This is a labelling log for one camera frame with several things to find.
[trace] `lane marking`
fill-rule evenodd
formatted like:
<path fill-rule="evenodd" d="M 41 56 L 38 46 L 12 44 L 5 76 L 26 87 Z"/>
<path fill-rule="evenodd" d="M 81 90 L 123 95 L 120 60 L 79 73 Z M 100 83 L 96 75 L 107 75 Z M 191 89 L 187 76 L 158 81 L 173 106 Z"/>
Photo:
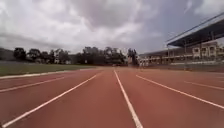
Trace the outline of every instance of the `lane marking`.
<path fill-rule="evenodd" d="M 126 101 L 126 103 L 128 105 L 128 109 L 131 112 L 131 115 L 132 115 L 132 118 L 133 118 L 133 120 L 135 122 L 136 128 L 143 128 L 143 126 L 142 126 L 142 124 L 141 124 L 141 122 L 140 122 L 140 120 L 139 120 L 139 118 L 138 118 L 138 116 L 137 116 L 137 114 L 136 114 L 136 112 L 134 110 L 134 107 L 132 106 L 132 104 L 131 104 L 131 102 L 130 102 L 130 100 L 128 98 L 128 95 L 125 92 L 124 87 L 123 87 L 123 85 L 122 85 L 122 83 L 121 83 L 121 81 L 120 81 L 120 79 L 119 79 L 119 77 L 117 75 L 117 72 L 115 70 L 114 70 L 114 73 L 115 73 L 115 76 L 117 78 L 117 81 L 118 81 L 118 83 L 120 85 L 121 91 L 122 91 L 122 93 L 124 95 L 125 101 Z"/>
<path fill-rule="evenodd" d="M 210 85 L 199 84 L 199 83 L 194 83 L 194 82 L 189 82 L 189 81 L 184 81 L 184 83 L 188 83 L 188 84 L 192 84 L 192 85 L 198 85 L 198 86 L 203 86 L 203 87 L 207 87 L 207 88 L 218 89 L 218 90 L 224 90 L 224 88 L 222 88 L 222 87 L 214 87 L 214 86 L 210 86 Z"/>
<path fill-rule="evenodd" d="M 145 81 L 151 82 L 151 83 L 153 83 L 153 84 L 159 85 L 159 86 L 161 86 L 161 87 L 163 87 L 163 88 L 166 88 L 166 89 L 169 89 L 169 90 L 171 90 L 171 91 L 174 91 L 174 92 L 180 93 L 180 94 L 182 94 L 182 95 L 188 96 L 188 97 L 190 97 L 190 98 L 193 98 L 193 99 L 199 100 L 199 101 L 201 101 L 201 102 L 204 102 L 204 103 L 213 105 L 213 106 L 215 106 L 215 107 L 224 109 L 224 106 L 222 106 L 222 105 L 219 105 L 219 104 L 213 103 L 213 102 L 211 102 L 211 101 L 207 101 L 207 100 L 198 98 L 198 97 L 196 97 L 196 96 L 187 94 L 187 93 L 185 93 L 185 92 L 182 92 L 182 91 L 179 91 L 179 90 L 176 90 L 176 89 L 167 87 L 167 86 L 165 86 L 165 85 L 163 85 L 163 84 L 157 83 L 157 82 L 155 82 L 155 81 L 153 81 L 153 80 L 149 80 L 149 79 L 144 78 L 144 77 L 141 77 L 141 76 L 139 76 L 139 75 L 136 75 L 136 77 L 138 77 L 138 78 L 140 78 L 140 79 L 143 79 L 143 80 L 145 80 Z"/>
<path fill-rule="evenodd" d="M 22 118 L 24 118 L 24 117 L 26 117 L 26 116 L 28 116 L 28 115 L 34 113 L 35 111 L 37 111 L 37 110 L 43 108 L 44 106 L 50 104 L 51 102 L 53 102 L 53 101 L 55 101 L 55 100 L 61 98 L 62 96 L 66 95 L 67 93 L 69 93 L 69 92 L 71 92 L 71 91 L 77 89 L 78 87 L 80 87 L 80 86 L 82 86 L 83 84 L 87 83 L 88 81 L 94 79 L 94 78 L 95 78 L 96 76 L 98 76 L 98 75 L 99 75 L 99 73 L 96 74 L 96 75 L 94 75 L 93 77 L 91 77 L 91 78 L 89 78 L 89 79 L 83 81 L 82 83 L 78 84 L 77 86 L 75 86 L 75 87 L 73 87 L 73 88 L 71 88 L 71 89 L 69 89 L 69 90 L 67 90 L 67 91 L 65 91 L 65 92 L 63 92 L 63 93 L 61 93 L 60 95 L 58 95 L 58 96 L 56 96 L 56 97 L 54 97 L 54 98 L 52 98 L 52 99 L 50 99 L 50 100 L 48 100 L 47 102 L 45 102 L 45 103 L 43 103 L 43 104 L 37 106 L 36 108 L 34 108 L 34 109 L 32 109 L 32 110 L 30 110 L 30 111 L 28 111 L 28 112 L 23 113 L 22 115 L 20 115 L 20 116 L 14 118 L 13 120 L 11 120 L 11 121 L 9 121 L 9 122 L 3 124 L 2 127 L 3 127 L 3 128 L 7 128 L 7 127 L 9 127 L 10 125 L 12 125 L 12 124 L 16 123 L 17 121 L 21 120 Z"/>
<path fill-rule="evenodd" d="M 6 89 L 1 89 L 0 90 L 0 93 L 14 91 L 14 90 L 18 90 L 18 89 L 22 89 L 22 88 L 27 88 L 27 87 L 32 87 L 32 86 L 37 86 L 37 85 L 40 85 L 40 84 L 49 83 L 49 82 L 57 81 L 57 80 L 62 80 L 62 79 L 65 79 L 65 78 L 67 78 L 67 77 L 60 77 L 60 78 L 45 80 L 45 81 L 41 81 L 41 82 L 37 82 L 37 83 L 32 83 L 32 84 L 26 84 L 26 85 L 17 86 L 17 87 L 11 87 L 11 88 L 6 88 Z"/>
<path fill-rule="evenodd" d="M 64 70 L 64 71 L 56 71 L 56 72 L 45 72 L 45 73 L 32 73 L 32 74 L 25 74 L 25 75 L 10 75 L 10 76 L 1 76 L 0 79 L 11 79 L 11 78 L 26 78 L 26 77 L 34 77 L 34 76 L 45 76 L 45 75 L 54 75 L 59 73 L 68 73 L 72 72 L 72 70 Z"/>

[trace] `pole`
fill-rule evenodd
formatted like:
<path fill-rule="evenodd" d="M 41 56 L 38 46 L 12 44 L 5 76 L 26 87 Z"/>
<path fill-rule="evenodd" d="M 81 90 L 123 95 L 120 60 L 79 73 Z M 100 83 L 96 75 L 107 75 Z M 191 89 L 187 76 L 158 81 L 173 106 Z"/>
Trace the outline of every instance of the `pole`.
<path fill-rule="evenodd" d="M 185 70 L 187 70 L 187 43 L 184 40 L 184 63 L 185 63 Z"/>
<path fill-rule="evenodd" d="M 168 48 L 168 64 L 170 64 L 170 48 L 169 45 L 166 46 Z"/>
<path fill-rule="evenodd" d="M 212 38 L 212 40 L 215 39 L 213 31 L 211 31 L 211 38 Z M 217 62 L 217 45 L 216 45 L 216 48 L 214 50 L 215 50 L 215 62 Z"/>

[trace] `grandstand roof canopy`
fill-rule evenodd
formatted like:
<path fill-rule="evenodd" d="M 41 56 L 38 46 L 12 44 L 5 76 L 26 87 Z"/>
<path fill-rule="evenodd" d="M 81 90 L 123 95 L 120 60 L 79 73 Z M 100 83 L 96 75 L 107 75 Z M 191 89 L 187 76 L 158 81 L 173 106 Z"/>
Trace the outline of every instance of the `grandstand roof canopy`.
<path fill-rule="evenodd" d="M 167 45 L 192 46 L 221 37 L 224 37 L 224 12 L 167 40 Z"/>

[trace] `white lane line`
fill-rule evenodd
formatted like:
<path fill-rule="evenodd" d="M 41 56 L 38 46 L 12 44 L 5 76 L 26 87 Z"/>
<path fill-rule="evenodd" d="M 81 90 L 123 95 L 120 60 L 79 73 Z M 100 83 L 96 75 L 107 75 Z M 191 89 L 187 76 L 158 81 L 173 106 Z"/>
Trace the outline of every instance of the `white lane line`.
<path fill-rule="evenodd" d="M 30 111 L 28 111 L 28 112 L 25 112 L 25 113 L 23 113 L 22 115 L 16 117 L 15 119 L 13 119 L 13 120 L 11 120 L 11 121 L 9 121 L 9 122 L 3 124 L 2 127 L 3 127 L 3 128 L 7 128 L 7 127 L 9 127 L 10 125 L 12 125 L 12 124 L 16 123 L 17 121 L 21 120 L 22 118 L 24 118 L 24 117 L 26 117 L 26 116 L 32 114 L 33 112 L 35 112 L 35 111 L 37 111 L 37 110 L 43 108 L 44 106 L 50 104 L 51 102 L 53 102 L 53 101 L 55 101 L 55 100 L 61 98 L 62 96 L 66 95 L 67 93 L 69 93 L 69 92 L 71 92 L 71 91 L 77 89 L 78 87 L 82 86 L 83 84 L 87 83 L 88 81 L 94 79 L 97 75 L 99 75 L 99 73 L 96 74 L 96 75 L 94 75 L 93 77 L 91 77 L 91 78 L 89 78 L 89 79 L 83 81 L 82 83 L 76 85 L 75 87 L 73 87 L 73 88 L 71 88 L 71 89 L 69 89 L 69 90 L 63 92 L 62 94 L 60 94 L 60 95 L 58 95 L 58 96 L 52 98 L 51 100 L 49 100 L 49 101 L 47 101 L 47 102 L 45 102 L 45 103 L 43 103 L 43 104 L 37 106 L 36 108 L 34 108 L 34 109 L 32 109 L 32 110 L 30 110 Z"/>
<path fill-rule="evenodd" d="M 118 81 L 118 83 L 120 85 L 121 91 L 122 91 L 122 93 L 124 95 L 125 101 L 128 104 L 128 108 L 129 108 L 129 111 L 131 112 L 131 115 L 132 115 L 132 118 L 133 118 L 133 120 L 135 122 L 136 128 L 143 128 L 143 126 L 142 126 L 142 124 L 141 124 L 141 122 L 140 122 L 140 120 L 139 120 L 139 118 L 138 118 L 138 116 L 137 116 L 137 114 L 136 114 L 136 112 L 134 110 L 134 107 L 132 106 L 132 104 L 131 104 L 131 102 L 130 102 L 130 100 L 128 98 L 128 95 L 125 92 L 124 87 L 123 87 L 123 85 L 122 85 L 122 83 L 121 83 L 121 81 L 120 81 L 120 79 L 119 79 L 119 77 L 117 75 L 117 72 L 115 70 L 114 70 L 114 73 L 115 73 L 117 81 Z"/>
<path fill-rule="evenodd" d="M 27 88 L 27 87 L 31 87 L 31 86 L 36 86 L 36 85 L 40 85 L 40 84 L 44 84 L 44 83 L 49 83 L 49 82 L 52 82 L 52 81 L 62 80 L 64 78 L 67 78 L 67 77 L 60 77 L 60 78 L 55 78 L 55 79 L 51 79 L 51 80 L 41 81 L 41 82 L 37 82 L 37 83 L 33 83 L 33 84 L 26 84 L 26 85 L 17 86 L 17 87 L 1 89 L 0 93 L 8 92 L 8 91 L 14 91 L 14 90 L 17 90 L 17 89 Z"/>
<path fill-rule="evenodd" d="M 151 82 L 151 83 L 153 83 L 153 84 L 159 85 L 159 86 L 161 86 L 161 87 L 163 87 L 163 88 L 166 88 L 166 89 L 169 89 L 169 90 L 171 90 L 171 91 L 174 91 L 174 92 L 180 93 L 180 94 L 182 94 L 182 95 L 188 96 L 188 97 L 190 97 L 190 98 L 193 98 L 193 99 L 199 100 L 199 101 L 201 101 L 201 102 L 204 102 L 204 103 L 213 105 L 213 106 L 215 106 L 215 107 L 224 109 L 224 106 L 222 106 L 222 105 L 219 105 L 219 104 L 213 103 L 213 102 L 211 102 L 211 101 L 207 101 L 207 100 L 198 98 L 198 97 L 196 97 L 196 96 L 187 94 L 187 93 L 185 93 L 185 92 L 181 92 L 181 91 L 179 91 L 179 90 L 176 90 L 176 89 L 167 87 L 167 86 L 165 86 L 165 85 L 163 85 L 163 84 L 157 83 L 157 82 L 155 82 L 155 81 L 153 81 L 153 80 L 149 80 L 149 79 L 144 78 L 144 77 L 141 77 L 141 76 L 139 76 L 139 75 L 136 75 L 136 77 L 138 77 L 138 78 L 140 78 L 140 79 L 143 79 L 143 80 L 145 80 L 145 81 Z"/>
<path fill-rule="evenodd" d="M 188 84 L 192 84 L 192 85 L 198 85 L 198 86 L 203 86 L 203 87 L 207 87 L 207 88 L 218 89 L 218 90 L 224 90 L 224 88 L 222 88 L 222 87 L 214 87 L 214 86 L 211 86 L 211 85 L 199 84 L 199 83 L 194 83 L 194 82 L 189 82 L 189 81 L 184 81 L 184 83 L 188 83 Z"/>

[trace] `running track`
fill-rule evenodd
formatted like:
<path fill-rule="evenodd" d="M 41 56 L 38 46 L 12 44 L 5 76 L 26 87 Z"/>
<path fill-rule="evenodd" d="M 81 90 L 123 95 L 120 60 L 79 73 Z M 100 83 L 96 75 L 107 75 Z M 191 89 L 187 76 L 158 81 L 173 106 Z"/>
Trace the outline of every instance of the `running track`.
<path fill-rule="evenodd" d="M 0 79 L 3 128 L 224 128 L 224 74 L 131 68 Z"/>

